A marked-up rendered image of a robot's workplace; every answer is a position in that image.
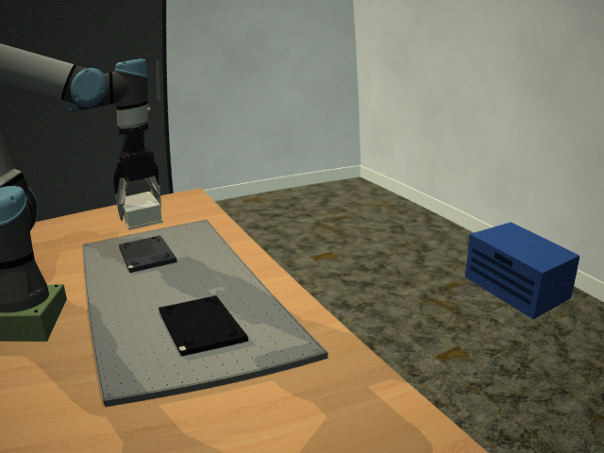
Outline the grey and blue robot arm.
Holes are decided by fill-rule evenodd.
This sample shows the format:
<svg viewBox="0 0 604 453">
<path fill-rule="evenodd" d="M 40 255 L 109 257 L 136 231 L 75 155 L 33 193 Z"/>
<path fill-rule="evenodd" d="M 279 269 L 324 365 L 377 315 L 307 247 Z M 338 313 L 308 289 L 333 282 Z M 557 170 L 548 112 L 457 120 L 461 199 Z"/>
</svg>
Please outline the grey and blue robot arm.
<svg viewBox="0 0 604 453">
<path fill-rule="evenodd" d="M 147 78 L 144 59 L 119 62 L 103 74 L 0 43 L 0 82 L 64 100 L 71 112 L 116 103 L 125 110 L 117 111 L 120 128 L 148 121 Z M 37 217 L 37 198 L 0 135 L 0 312 L 28 310 L 49 296 L 30 236 Z"/>
</svg>

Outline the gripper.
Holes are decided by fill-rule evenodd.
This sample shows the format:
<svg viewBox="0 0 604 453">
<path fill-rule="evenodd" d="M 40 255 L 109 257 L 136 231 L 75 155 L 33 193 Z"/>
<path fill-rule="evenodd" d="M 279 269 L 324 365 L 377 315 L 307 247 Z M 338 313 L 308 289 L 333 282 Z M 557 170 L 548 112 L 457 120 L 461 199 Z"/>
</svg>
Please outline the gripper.
<svg viewBox="0 0 604 453">
<path fill-rule="evenodd" d="M 133 130 L 134 129 L 134 130 Z M 150 185 L 151 193 L 158 200 L 161 206 L 160 187 L 159 187 L 159 169 L 154 162 L 154 153 L 144 147 L 144 131 L 148 129 L 148 123 L 136 128 L 120 128 L 119 134 L 127 134 L 126 151 L 121 154 L 117 162 L 117 168 L 114 172 L 113 182 L 117 201 L 118 213 L 121 221 L 123 221 L 124 209 L 123 206 L 126 200 L 126 189 L 129 181 L 145 179 L 145 182 Z M 132 136 L 135 135 L 135 136 Z M 137 142 L 137 136 L 139 141 Z M 131 143 L 132 142 L 132 143 Z M 131 153 L 132 146 L 132 153 Z M 130 149 L 130 153 L 129 153 Z M 145 151 L 144 151 L 145 149 Z M 146 152 L 146 153 L 144 153 Z M 153 161 L 153 163 L 152 163 Z M 125 164 L 125 165 L 124 165 Z M 123 167 L 124 165 L 124 167 Z M 154 166 L 155 165 L 155 166 Z M 127 172 L 128 171 L 128 172 Z M 126 175 L 124 173 L 126 172 Z M 152 176 L 152 177 L 151 177 Z M 149 177 L 149 178 L 148 178 Z M 156 185 L 154 187 L 154 185 Z M 158 194 L 158 191 L 159 194 Z"/>
</svg>

